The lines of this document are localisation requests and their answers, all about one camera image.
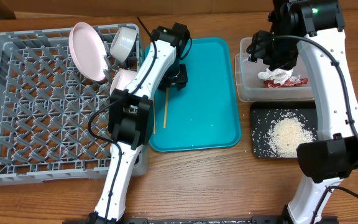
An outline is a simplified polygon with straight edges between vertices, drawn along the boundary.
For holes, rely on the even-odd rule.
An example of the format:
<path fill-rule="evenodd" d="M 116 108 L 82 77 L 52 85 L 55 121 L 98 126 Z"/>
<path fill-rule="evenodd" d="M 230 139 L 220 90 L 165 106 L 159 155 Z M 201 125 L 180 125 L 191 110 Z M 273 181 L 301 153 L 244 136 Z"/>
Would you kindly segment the white napkin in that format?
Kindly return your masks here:
<path fill-rule="evenodd" d="M 273 81 L 274 84 L 284 84 L 288 79 L 291 78 L 293 69 L 284 70 L 276 68 L 275 70 L 266 69 L 264 72 L 259 72 L 258 77 L 263 81 Z"/>

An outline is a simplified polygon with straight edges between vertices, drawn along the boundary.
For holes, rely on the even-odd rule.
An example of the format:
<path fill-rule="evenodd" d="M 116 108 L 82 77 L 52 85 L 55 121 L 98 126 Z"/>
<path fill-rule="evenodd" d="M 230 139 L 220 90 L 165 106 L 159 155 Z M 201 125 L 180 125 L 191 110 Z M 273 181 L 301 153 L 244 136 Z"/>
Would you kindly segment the red snack wrapper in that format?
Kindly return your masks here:
<path fill-rule="evenodd" d="M 283 84 L 274 83 L 273 80 L 264 81 L 266 88 L 286 88 L 286 87 L 299 87 L 308 83 L 307 78 L 289 78 Z"/>

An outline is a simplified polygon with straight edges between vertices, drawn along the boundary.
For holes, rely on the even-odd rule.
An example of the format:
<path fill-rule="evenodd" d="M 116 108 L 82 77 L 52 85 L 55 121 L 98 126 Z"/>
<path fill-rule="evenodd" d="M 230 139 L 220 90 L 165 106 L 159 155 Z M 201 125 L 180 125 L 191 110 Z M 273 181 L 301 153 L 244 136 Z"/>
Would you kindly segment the pink bowl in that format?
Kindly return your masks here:
<path fill-rule="evenodd" d="M 135 78 L 137 72 L 131 70 L 119 70 L 111 83 L 109 94 L 111 95 L 114 89 L 124 90 L 125 87 Z"/>

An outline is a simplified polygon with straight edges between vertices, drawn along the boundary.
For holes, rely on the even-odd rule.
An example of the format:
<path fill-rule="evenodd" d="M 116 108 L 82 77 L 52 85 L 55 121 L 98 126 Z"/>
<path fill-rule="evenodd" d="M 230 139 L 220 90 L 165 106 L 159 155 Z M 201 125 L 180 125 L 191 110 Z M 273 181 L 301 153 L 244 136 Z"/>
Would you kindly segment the grey bowl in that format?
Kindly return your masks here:
<path fill-rule="evenodd" d="M 135 29 L 128 27 L 119 28 L 111 43 L 111 55 L 119 62 L 124 62 L 135 44 L 136 37 L 137 32 Z"/>

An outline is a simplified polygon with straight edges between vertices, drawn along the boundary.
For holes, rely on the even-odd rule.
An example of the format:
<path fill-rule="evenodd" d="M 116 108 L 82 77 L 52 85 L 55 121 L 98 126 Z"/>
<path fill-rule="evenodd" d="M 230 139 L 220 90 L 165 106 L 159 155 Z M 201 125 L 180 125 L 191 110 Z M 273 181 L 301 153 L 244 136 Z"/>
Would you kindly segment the large pink plate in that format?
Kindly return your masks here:
<path fill-rule="evenodd" d="M 77 23 L 69 35 L 69 49 L 75 66 L 86 78 L 100 82 L 106 78 L 107 56 L 103 42 L 95 29 L 85 22 Z"/>

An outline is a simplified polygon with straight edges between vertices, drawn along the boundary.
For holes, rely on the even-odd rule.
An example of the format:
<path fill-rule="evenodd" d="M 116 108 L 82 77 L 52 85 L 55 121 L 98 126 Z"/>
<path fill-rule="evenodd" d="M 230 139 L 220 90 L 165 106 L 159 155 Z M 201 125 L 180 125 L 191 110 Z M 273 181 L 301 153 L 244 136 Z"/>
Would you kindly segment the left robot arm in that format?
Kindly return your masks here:
<path fill-rule="evenodd" d="M 123 90 L 114 89 L 110 103 L 94 112 L 90 120 L 109 112 L 111 160 L 101 197 L 87 223 L 118 223 L 125 212 L 126 193 L 140 152 L 149 143 L 154 125 L 154 94 L 163 77 L 179 74 L 187 56 L 191 34 L 184 24 L 159 26 L 149 32 L 150 47 L 137 75 Z"/>

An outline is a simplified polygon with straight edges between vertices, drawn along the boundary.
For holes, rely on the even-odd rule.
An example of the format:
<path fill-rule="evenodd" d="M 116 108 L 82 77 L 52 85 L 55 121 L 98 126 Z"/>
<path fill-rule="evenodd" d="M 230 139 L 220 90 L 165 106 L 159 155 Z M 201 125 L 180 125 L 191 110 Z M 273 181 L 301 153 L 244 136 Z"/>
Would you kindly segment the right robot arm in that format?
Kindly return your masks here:
<path fill-rule="evenodd" d="M 318 119 L 318 139 L 300 144 L 303 173 L 294 198 L 279 216 L 254 223 L 337 223 L 322 211 L 334 190 L 358 169 L 358 102 L 345 50 L 345 22 L 338 1 L 274 0 L 269 31 L 254 34 L 249 60 L 289 70 L 302 58 Z"/>

